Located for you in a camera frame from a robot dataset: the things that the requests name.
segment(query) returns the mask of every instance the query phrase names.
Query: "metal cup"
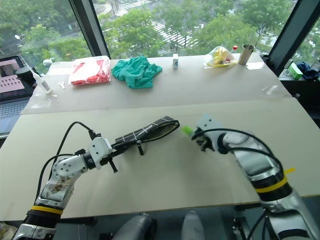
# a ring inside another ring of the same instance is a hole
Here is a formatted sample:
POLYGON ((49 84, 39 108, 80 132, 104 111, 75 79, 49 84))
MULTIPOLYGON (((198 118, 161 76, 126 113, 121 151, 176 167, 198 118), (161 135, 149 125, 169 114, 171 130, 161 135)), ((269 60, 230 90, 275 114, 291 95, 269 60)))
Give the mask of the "metal cup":
POLYGON ((245 44, 243 45, 243 49, 242 52, 240 54, 239 60, 238 60, 238 64, 241 65, 246 65, 246 63, 248 62, 252 52, 255 50, 255 46, 251 45, 251 44, 245 44))

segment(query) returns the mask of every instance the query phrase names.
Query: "clear plastic bag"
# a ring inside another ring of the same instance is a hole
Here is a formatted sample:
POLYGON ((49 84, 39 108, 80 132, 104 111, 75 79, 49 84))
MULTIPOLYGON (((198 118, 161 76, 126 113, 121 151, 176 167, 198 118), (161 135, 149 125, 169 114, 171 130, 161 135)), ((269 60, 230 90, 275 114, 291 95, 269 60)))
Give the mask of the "clear plastic bag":
POLYGON ((73 61, 68 84, 83 86, 111 81, 110 59, 107 56, 92 56, 73 61))
POLYGON ((16 231, 17 228, 15 226, 11 226, 0 221, 0 240, 11 240, 16 231))
POLYGON ((205 68, 224 67, 235 64, 232 53, 223 46, 215 47, 211 52, 204 56, 203 65, 205 68))

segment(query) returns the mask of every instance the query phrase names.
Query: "white table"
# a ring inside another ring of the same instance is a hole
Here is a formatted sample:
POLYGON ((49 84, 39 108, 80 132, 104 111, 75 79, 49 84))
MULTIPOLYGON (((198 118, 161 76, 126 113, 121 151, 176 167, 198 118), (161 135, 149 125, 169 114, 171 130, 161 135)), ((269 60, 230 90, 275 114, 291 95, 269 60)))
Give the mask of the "white table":
MULTIPOLYGON (((235 64, 205 69, 204 56, 179 57, 178 69, 172 67, 172 57, 148 58, 150 63, 163 68, 153 81, 153 88, 131 89, 112 77, 110 83, 71 87, 69 75, 45 77, 52 88, 45 95, 36 88, 22 114, 86 111, 94 109, 145 108, 219 103, 226 101, 257 100, 291 97, 277 76, 265 65, 248 70, 235 64), (59 82, 64 81, 65 89, 59 82)), ((118 60, 111 60, 113 67, 118 60)), ((263 62, 257 53, 251 63, 263 62)), ((68 73, 72 64, 56 63, 55 72, 68 73)))
MULTIPOLYGON (((35 199, 41 168, 56 153, 71 122, 84 122, 112 143, 165 115, 194 127, 204 113, 227 128, 250 130, 265 141, 284 169, 296 168, 288 179, 300 195, 320 193, 318 184, 312 184, 320 182, 320 131, 295 98, 26 114, 0 149, 0 220, 25 218, 35 199)), ((61 152, 73 153, 89 142, 88 132, 76 126, 61 152)), ((180 129, 142 147, 145 156, 134 147, 114 159, 116 174, 106 165, 81 176, 63 217, 258 201, 231 154, 201 152, 180 129)))

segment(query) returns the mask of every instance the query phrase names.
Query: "teal towel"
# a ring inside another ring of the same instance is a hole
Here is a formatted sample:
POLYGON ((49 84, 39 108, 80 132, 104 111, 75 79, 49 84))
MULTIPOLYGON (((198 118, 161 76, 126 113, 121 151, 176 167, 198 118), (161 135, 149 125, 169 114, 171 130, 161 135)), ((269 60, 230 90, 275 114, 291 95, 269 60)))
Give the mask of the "teal towel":
POLYGON ((132 89, 151 88, 153 77, 162 71, 162 67, 150 64, 145 56, 137 56, 129 61, 119 60, 112 68, 112 75, 125 81, 132 89))

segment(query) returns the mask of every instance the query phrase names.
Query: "red plastic bag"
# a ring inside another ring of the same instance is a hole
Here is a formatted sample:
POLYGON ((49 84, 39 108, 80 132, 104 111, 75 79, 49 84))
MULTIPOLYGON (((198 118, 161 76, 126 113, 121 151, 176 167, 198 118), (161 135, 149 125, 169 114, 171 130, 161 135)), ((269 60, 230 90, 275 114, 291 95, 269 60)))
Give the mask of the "red plastic bag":
POLYGON ((69 84, 82 86, 110 81, 110 59, 107 56, 85 57, 73 61, 69 84))

